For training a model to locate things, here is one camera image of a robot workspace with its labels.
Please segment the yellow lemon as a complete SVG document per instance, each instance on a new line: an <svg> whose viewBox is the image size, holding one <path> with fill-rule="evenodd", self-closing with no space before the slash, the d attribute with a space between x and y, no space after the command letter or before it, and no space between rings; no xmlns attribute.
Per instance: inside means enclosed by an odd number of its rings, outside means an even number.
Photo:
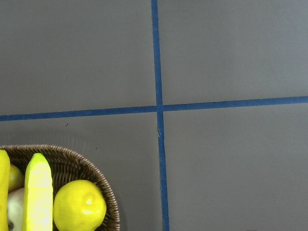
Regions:
<svg viewBox="0 0 308 231"><path fill-rule="evenodd" d="M60 231L94 231L106 215L106 202L91 181L75 180L64 185L53 203L53 221Z"/></svg>

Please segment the pale pink apple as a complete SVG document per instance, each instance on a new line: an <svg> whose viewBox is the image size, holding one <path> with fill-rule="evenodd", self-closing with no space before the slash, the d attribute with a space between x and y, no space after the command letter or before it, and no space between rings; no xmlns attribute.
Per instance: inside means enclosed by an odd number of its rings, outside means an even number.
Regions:
<svg viewBox="0 0 308 231"><path fill-rule="evenodd" d="M24 188L8 194L7 218L10 231L21 231L23 225Z"/></svg>

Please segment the pale yellow pear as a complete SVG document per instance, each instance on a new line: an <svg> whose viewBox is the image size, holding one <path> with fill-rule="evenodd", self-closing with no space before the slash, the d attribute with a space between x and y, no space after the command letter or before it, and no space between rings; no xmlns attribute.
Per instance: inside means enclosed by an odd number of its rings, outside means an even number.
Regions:
<svg viewBox="0 0 308 231"><path fill-rule="evenodd" d="M8 192L10 193L12 191L22 188L23 184L24 184L24 176L21 170L15 165L11 164Z"/></svg>

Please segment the brown wicker basket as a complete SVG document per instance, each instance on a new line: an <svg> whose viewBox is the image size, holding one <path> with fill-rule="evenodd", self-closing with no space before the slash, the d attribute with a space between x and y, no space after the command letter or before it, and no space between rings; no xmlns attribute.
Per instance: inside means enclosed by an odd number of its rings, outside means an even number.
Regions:
<svg viewBox="0 0 308 231"><path fill-rule="evenodd" d="M49 162L53 180L53 194L73 180L89 180L101 190L106 202L106 215L98 231L119 231L120 212L115 193L105 175L87 158L67 147L49 144L2 144L12 164L23 173L32 155L41 153Z"/></svg>

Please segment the yellow banana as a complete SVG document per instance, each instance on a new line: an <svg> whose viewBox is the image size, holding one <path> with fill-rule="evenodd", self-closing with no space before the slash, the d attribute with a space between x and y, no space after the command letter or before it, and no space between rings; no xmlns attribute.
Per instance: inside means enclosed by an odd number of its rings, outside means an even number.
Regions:
<svg viewBox="0 0 308 231"><path fill-rule="evenodd" d="M8 231L7 199L10 177L10 159L5 150L0 150L0 230Z"/></svg>
<svg viewBox="0 0 308 231"><path fill-rule="evenodd" d="M35 153L26 167L22 230L51 231L52 214L51 168L43 154Z"/></svg>

